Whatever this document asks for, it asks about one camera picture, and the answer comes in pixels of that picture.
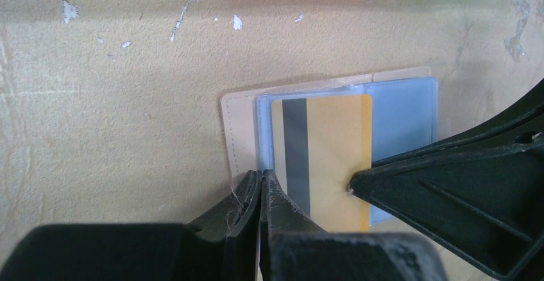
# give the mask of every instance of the paint chip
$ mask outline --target paint chip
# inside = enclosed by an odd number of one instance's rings
[[[185,17],[185,13],[187,12],[187,7],[189,3],[191,2],[200,2],[200,0],[188,0],[185,5],[182,8],[182,12],[180,13],[180,18],[178,21],[176,21],[176,24],[174,25],[174,28],[172,29],[172,34],[170,35],[170,41],[174,42],[174,38],[176,37],[176,32],[180,29],[182,26],[183,18]]]
[[[100,37],[99,37],[98,35],[96,35],[96,34],[95,34],[94,36],[96,37],[96,40],[98,40],[98,42],[99,42],[100,44],[104,44],[104,40],[102,40],[102,38],[100,38]]]
[[[242,31],[242,27],[244,26],[244,24],[242,23],[242,19],[240,19],[240,17],[233,15],[232,22],[232,28],[234,30]]]
[[[70,20],[80,17],[80,8],[75,4],[68,3],[68,0],[62,0],[64,6],[64,22],[68,24]]]

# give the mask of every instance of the worn surface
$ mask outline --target worn surface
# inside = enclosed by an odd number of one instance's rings
[[[189,0],[67,1],[0,0],[0,262],[38,224],[210,208],[225,92],[430,65],[446,137],[544,71],[544,0],[199,0],[174,42]]]

